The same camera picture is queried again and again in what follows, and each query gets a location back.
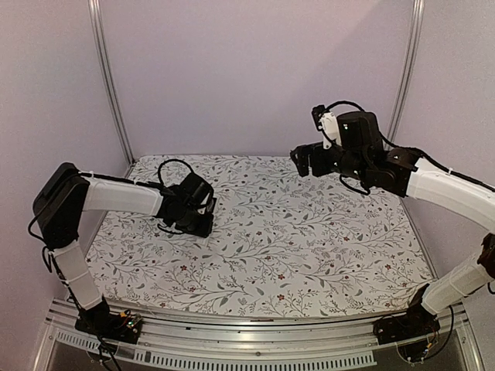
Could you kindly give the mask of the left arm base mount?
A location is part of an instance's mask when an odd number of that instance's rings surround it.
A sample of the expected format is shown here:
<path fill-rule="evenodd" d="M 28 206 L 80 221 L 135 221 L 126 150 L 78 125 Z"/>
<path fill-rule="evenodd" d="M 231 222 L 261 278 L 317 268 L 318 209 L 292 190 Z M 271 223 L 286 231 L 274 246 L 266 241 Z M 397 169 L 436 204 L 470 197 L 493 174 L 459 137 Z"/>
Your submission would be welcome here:
<path fill-rule="evenodd" d="M 142 330 L 142 316 L 129 309 L 113 313 L 106 301 L 93 308 L 81 308 L 75 329 L 103 339 L 136 344 Z"/>

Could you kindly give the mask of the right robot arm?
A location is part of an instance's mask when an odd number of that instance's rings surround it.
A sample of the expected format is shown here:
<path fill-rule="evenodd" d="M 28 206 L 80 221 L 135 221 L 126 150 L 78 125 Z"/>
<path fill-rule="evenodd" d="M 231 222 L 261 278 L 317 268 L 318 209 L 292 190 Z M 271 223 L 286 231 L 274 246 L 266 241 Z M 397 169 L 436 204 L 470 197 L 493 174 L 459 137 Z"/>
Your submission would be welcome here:
<path fill-rule="evenodd" d="M 340 115 L 318 106 L 312 113 L 323 140 L 300 145 L 290 158 L 301 177 L 336 173 L 356 179 L 359 193 L 378 188 L 402 198 L 423 200 L 473 221 L 486 230 L 480 252 L 448 274 L 419 289 L 400 321 L 400 330 L 415 337 L 449 305 L 494 280 L 494 188 L 434 163 L 417 148 L 384 149 L 377 117 L 368 111 Z"/>

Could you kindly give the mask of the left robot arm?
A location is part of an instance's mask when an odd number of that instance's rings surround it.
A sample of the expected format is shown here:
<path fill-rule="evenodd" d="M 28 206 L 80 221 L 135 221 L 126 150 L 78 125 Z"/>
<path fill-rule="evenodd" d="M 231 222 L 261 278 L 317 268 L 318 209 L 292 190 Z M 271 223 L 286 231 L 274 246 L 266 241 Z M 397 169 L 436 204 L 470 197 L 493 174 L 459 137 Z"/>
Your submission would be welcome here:
<path fill-rule="evenodd" d="M 177 184 L 162 179 L 143 182 L 83 172 L 62 163 L 32 203 L 29 235 L 44 246 L 48 268 L 55 268 L 75 304 L 86 311 L 84 321 L 98 335 L 109 335 L 115 320 L 101 306 L 97 287 L 80 247 L 85 214 L 103 221 L 108 213 L 130 213 L 158 220 L 159 230 L 172 235 L 208 237 L 217 203 L 213 186 L 194 171 Z"/>

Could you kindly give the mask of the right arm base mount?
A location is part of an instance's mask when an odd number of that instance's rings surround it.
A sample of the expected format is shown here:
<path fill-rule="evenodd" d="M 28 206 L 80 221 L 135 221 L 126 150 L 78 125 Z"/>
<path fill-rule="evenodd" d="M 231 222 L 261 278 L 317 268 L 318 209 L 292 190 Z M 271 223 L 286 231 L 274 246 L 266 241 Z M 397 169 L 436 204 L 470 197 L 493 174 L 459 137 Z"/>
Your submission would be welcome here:
<path fill-rule="evenodd" d="M 437 315 L 422 307 L 422 296 L 428 286 L 426 284 L 416 292 L 403 315 L 385 315 L 373 323 L 373 334 L 380 345 L 412 339 L 440 329 Z"/>

